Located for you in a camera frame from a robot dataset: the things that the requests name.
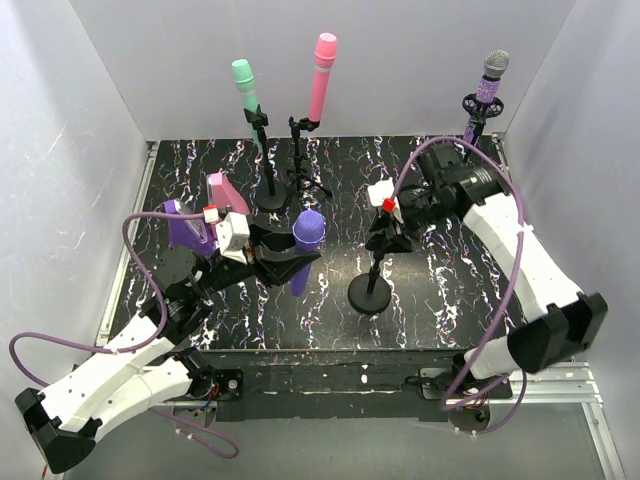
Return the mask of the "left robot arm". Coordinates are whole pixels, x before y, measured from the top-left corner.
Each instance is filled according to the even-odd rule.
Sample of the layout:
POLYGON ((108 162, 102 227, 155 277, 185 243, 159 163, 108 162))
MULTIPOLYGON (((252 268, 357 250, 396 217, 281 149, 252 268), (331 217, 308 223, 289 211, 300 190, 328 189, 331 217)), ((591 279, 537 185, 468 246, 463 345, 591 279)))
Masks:
POLYGON ((116 337, 60 380, 17 395, 16 407, 49 469, 72 469, 113 429, 166 400, 225 393, 231 370, 218 372, 195 348, 179 347, 208 317, 207 295, 251 277, 284 285, 320 256, 297 250, 287 230, 255 225, 224 253, 165 249, 153 275, 158 294, 116 337))

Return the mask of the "purple plastic microphone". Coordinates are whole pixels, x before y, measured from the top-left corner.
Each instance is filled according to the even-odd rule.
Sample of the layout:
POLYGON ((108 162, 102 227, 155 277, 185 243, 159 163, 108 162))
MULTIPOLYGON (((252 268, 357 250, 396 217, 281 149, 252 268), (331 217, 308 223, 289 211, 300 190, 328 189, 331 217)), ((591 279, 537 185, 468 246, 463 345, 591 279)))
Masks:
MULTIPOLYGON (((316 252, 325 239, 325 218, 315 210, 302 211, 292 227, 292 233, 297 252, 316 252)), ((293 296, 300 297, 305 292, 310 270, 311 265, 308 264, 291 279, 293 296)))

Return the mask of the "purple glitter microphone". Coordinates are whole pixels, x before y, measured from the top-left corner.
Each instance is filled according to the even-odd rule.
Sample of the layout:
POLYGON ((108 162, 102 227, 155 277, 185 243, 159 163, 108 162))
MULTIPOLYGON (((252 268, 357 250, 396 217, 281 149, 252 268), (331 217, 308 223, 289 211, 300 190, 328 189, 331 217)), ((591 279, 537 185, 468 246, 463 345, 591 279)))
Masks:
POLYGON ((491 102, 497 97, 501 77, 509 65, 509 54, 504 50, 494 50, 488 54, 484 61, 484 73, 475 94, 476 98, 485 103, 491 102))

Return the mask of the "round base stand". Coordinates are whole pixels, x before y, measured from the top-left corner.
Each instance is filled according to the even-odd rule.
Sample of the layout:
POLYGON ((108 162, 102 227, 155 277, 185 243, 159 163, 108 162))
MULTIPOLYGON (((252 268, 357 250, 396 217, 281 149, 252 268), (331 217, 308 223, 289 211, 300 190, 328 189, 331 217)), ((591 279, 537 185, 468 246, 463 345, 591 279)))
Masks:
POLYGON ((268 117, 257 106, 256 111, 244 108, 247 122, 257 135, 258 144, 262 148, 262 164, 264 177, 256 190, 255 204, 262 212, 271 213, 283 210, 287 205, 286 186, 274 176, 274 169, 268 158, 267 135, 265 127, 268 125, 268 117))
POLYGON ((365 249, 373 254, 373 263, 367 273, 357 275, 348 287, 349 303, 361 314, 379 314, 391 301, 391 287, 381 274, 381 263, 387 254, 377 252, 380 234, 389 228, 402 233, 402 228, 389 213, 380 213, 374 220, 365 243, 365 249))

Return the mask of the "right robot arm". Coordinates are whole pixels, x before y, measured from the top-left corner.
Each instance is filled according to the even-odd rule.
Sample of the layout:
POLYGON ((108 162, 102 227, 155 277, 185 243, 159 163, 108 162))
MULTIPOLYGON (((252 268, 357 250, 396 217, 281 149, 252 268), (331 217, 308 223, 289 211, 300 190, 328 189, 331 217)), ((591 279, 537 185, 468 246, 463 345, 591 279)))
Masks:
POLYGON ((503 316, 511 298, 520 302, 523 325, 501 336, 490 325, 477 346, 455 356, 453 389, 477 388, 516 370, 535 374, 587 350, 608 311, 601 294, 585 293, 542 246, 507 175, 489 157, 482 161, 427 160, 423 192, 406 188, 403 177, 366 190, 378 213, 369 250, 409 252, 414 226, 456 217, 508 277, 496 315, 503 316))

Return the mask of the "teal plastic microphone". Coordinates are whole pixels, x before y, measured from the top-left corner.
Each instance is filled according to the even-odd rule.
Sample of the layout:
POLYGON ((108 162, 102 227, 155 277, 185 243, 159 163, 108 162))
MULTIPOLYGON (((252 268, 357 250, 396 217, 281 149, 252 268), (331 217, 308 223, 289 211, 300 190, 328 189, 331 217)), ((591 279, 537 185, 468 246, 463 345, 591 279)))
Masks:
POLYGON ((252 129, 253 140, 259 152, 264 151, 263 142, 266 139, 264 127, 268 124, 262 113, 256 95, 256 82, 251 65, 247 59, 241 58, 232 62, 232 74, 237 90, 240 92, 245 118, 252 129))

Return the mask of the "pink plastic microphone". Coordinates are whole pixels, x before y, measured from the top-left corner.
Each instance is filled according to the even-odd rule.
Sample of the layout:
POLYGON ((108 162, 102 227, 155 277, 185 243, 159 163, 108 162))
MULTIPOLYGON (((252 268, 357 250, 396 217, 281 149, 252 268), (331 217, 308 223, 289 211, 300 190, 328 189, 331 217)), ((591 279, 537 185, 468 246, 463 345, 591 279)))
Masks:
POLYGON ((321 121, 331 68, 337 55, 337 37, 329 32, 319 35, 314 51, 315 72, 312 81, 308 119, 321 121))

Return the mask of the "tripod stand with clip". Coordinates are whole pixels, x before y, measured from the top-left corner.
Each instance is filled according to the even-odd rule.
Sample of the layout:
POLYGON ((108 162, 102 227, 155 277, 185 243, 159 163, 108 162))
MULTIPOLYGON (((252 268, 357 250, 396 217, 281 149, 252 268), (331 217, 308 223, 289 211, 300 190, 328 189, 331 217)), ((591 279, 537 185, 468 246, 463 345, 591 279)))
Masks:
POLYGON ((288 179, 288 199, 291 199, 295 192, 303 192, 311 189, 318 189, 328 198, 332 198, 332 191, 325 188, 321 183, 313 180, 302 166, 302 162, 306 159, 306 155, 302 153, 300 148, 301 132, 314 131, 320 126, 320 122, 312 121, 309 118, 302 118, 296 121, 294 117, 291 116, 288 120, 288 125, 290 127, 291 139, 294 148, 293 168, 286 170, 288 179))

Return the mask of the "tripod stand with shock mount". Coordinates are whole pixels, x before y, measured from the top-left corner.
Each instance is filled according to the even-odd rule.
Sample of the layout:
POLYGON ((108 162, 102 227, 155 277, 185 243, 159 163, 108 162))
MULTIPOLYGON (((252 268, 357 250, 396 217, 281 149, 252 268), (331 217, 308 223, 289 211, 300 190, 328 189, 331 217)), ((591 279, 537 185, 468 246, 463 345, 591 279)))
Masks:
POLYGON ((468 94, 462 100, 462 107, 469 114, 462 139, 469 144, 476 145, 484 131, 486 121, 500 116, 504 104, 498 97, 485 103, 479 101, 475 94, 468 94))

